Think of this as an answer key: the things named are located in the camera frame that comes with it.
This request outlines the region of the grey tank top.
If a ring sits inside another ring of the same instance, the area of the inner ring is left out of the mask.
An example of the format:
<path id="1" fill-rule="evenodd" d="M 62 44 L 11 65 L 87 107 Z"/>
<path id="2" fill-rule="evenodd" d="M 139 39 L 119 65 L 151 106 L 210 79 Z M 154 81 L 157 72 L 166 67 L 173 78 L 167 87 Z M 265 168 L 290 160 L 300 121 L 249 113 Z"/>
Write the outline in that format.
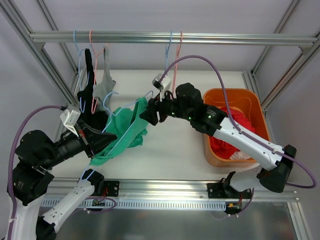
<path id="1" fill-rule="evenodd" d="M 97 109 L 100 112 L 107 112 L 107 108 L 110 108 L 110 100 L 112 97 L 111 92 L 113 91 L 116 81 L 113 80 L 110 74 L 110 48 L 106 44 L 103 50 L 104 58 L 104 72 L 100 83 L 93 86 L 92 96 L 98 98 Z"/>

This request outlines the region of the blue hanger of red top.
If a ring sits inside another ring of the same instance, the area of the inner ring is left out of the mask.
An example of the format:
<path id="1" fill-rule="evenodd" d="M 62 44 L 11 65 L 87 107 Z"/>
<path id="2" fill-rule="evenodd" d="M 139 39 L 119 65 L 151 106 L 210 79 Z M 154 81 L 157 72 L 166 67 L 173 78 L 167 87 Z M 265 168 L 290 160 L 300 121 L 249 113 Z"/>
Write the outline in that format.
<path id="1" fill-rule="evenodd" d="M 169 42 L 168 45 L 165 46 L 165 55 L 164 55 L 164 70 L 168 68 L 168 58 L 169 58 L 169 52 L 172 44 L 172 39 L 173 39 L 173 32 L 170 31 L 170 37 L 169 37 Z"/>

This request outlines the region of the red tank top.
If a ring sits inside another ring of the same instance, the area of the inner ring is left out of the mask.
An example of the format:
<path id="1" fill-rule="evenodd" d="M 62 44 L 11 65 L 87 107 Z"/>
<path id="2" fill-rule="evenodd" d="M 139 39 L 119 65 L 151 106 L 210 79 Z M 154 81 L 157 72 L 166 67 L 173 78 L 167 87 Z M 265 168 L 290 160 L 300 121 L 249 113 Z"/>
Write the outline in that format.
<path id="1" fill-rule="evenodd" d="M 232 118 L 245 127 L 247 130 L 250 130 L 253 133 L 256 133 L 255 128 L 252 126 L 251 121 L 249 118 L 245 116 L 245 114 L 242 111 L 239 111 L 237 109 L 231 108 L 230 109 Z M 230 159 L 230 156 L 237 151 L 240 151 L 239 149 L 235 148 L 231 144 L 222 141 L 220 139 L 217 139 L 213 136 L 209 137 L 209 143 L 211 150 L 220 158 L 222 159 Z"/>

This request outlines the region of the white tank top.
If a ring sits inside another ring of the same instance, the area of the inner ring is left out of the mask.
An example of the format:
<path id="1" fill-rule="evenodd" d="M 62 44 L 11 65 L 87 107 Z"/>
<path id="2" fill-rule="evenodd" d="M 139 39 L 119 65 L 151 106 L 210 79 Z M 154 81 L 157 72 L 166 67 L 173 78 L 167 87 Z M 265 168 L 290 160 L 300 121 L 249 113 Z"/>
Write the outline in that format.
<path id="1" fill-rule="evenodd" d="M 230 160 L 236 160 L 236 161 L 246 161 L 246 160 L 249 160 L 250 158 L 251 157 L 243 151 L 236 151 L 229 157 Z"/>

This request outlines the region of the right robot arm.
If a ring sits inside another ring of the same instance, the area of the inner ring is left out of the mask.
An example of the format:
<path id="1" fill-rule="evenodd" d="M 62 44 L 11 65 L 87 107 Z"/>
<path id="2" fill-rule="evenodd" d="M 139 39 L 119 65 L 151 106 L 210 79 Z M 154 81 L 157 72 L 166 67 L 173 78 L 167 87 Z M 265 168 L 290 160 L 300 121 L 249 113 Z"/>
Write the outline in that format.
<path id="1" fill-rule="evenodd" d="M 167 117 L 187 120 L 198 132 L 222 140 L 248 154 L 258 167 L 228 174 L 221 190 L 228 198 L 256 187 L 282 193 L 293 168 L 292 158 L 297 150 L 287 145 L 271 143 L 231 119 L 226 112 L 203 102 L 201 92 L 190 83 L 177 87 L 176 97 L 170 91 L 159 93 L 148 101 L 140 118 L 155 126 Z"/>

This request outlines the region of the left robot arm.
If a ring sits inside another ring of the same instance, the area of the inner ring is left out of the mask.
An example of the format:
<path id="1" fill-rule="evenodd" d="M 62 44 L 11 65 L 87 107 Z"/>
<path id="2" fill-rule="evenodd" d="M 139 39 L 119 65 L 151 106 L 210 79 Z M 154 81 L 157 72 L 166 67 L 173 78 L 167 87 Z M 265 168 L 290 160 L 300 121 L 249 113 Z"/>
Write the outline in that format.
<path id="1" fill-rule="evenodd" d="M 104 190 L 104 176 L 85 170 L 75 187 L 51 210 L 39 215 L 48 186 L 54 179 L 50 170 L 75 155 L 94 156 L 117 139 L 112 133 L 99 133 L 84 127 L 78 134 L 67 130 L 53 142 L 43 131 L 26 133 L 13 145 L 18 164 L 10 171 L 7 192 L 12 198 L 7 240 L 54 240 L 65 221 L 87 199 L 97 199 Z"/>

